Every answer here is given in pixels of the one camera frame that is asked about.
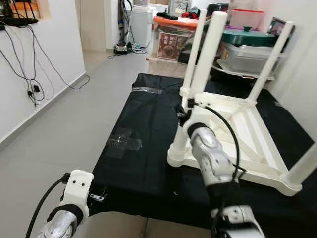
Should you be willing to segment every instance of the white bracket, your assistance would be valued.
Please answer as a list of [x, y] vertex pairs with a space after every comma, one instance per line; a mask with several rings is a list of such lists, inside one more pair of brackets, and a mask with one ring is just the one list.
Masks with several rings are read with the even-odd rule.
[[64, 199], [60, 203], [60, 206], [74, 204], [82, 210], [84, 216], [80, 224], [84, 223], [89, 217], [87, 197], [93, 179], [94, 175], [92, 173], [83, 170], [73, 170], [64, 191]]

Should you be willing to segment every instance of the wall baseboard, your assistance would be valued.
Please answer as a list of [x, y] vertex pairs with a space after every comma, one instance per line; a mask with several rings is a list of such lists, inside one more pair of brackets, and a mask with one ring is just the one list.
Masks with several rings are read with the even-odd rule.
[[[75, 79], [70, 85], [74, 86], [87, 76], [86, 72], [84, 72], [81, 76]], [[40, 115], [45, 113], [48, 109], [50, 109], [59, 99], [66, 95], [67, 92], [71, 90], [70, 87], [66, 87], [58, 94], [56, 94], [49, 102], [43, 105], [38, 111], [34, 112], [30, 115], [24, 122], [18, 125], [15, 129], [13, 129], [2, 141], [0, 141], [0, 152], [4, 150], [12, 141], [15, 140], [29, 125], [31, 125]]]

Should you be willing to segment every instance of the storage container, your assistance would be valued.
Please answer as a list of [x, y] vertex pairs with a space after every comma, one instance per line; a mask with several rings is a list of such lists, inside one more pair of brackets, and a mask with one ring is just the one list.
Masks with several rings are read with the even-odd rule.
[[169, 20], [155, 16], [152, 57], [166, 60], [178, 60], [184, 43], [194, 32], [198, 20], [179, 17]]
[[148, 73], [166, 77], [184, 78], [187, 64], [178, 63], [177, 61], [168, 59], [159, 59], [155, 57], [147, 57]]
[[[273, 47], [255, 47], [255, 46], [234, 46], [233, 44], [222, 43], [221, 58], [225, 60], [230, 71], [249, 72], [259, 74]], [[280, 63], [285, 58], [284, 53], [280, 53], [271, 74], [274, 75]]]
[[230, 27], [243, 29], [244, 26], [250, 26], [258, 29], [263, 15], [263, 11], [234, 9], [231, 12]]

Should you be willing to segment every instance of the tiled floor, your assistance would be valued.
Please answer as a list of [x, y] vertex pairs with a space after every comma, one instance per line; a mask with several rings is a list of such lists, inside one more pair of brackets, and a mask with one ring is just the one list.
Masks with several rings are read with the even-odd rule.
[[100, 64], [102, 64], [108, 56], [113, 55], [113, 52], [108, 51], [91, 51], [91, 50], [83, 50], [84, 53], [84, 61], [87, 73], [92, 72], [96, 69]]
[[[138, 73], [147, 72], [145, 57], [106, 59], [107, 54], [85, 52], [90, 83], [69, 91], [0, 153], [1, 237], [24, 237], [39, 199], [64, 172], [93, 169], [131, 84]], [[59, 185], [44, 203], [31, 237], [58, 205], [63, 188]], [[75, 238], [140, 238], [145, 220], [122, 213], [97, 214], [79, 227]], [[209, 232], [150, 220], [146, 237], [174, 236], [207, 238]]]

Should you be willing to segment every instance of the black tablecloth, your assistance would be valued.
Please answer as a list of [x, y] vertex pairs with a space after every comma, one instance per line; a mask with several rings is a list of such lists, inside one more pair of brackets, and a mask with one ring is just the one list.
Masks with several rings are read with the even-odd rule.
[[[210, 227], [209, 199], [198, 169], [173, 168], [166, 161], [167, 150], [177, 128], [175, 108], [179, 105], [182, 80], [139, 74], [133, 87], [162, 89], [161, 94], [131, 92], [113, 129], [131, 130], [141, 140], [139, 150], [126, 149], [114, 155], [113, 145], [105, 146], [94, 168], [94, 186], [108, 187], [103, 204], [94, 204], [91, 215], [119, 211], [198, 227]], [[247, 97], [248, 83], [216, 81], [205, 91]], [[292, 115], [262, 90], [257, 108], [273, 140], [290, 168], [312, 145]], [[268, 237], [317, 237], [317, 173], [303, 183], [303, 190], [286, 197], [271, 187], [241, 181], [241, 187], [255, 217]]]

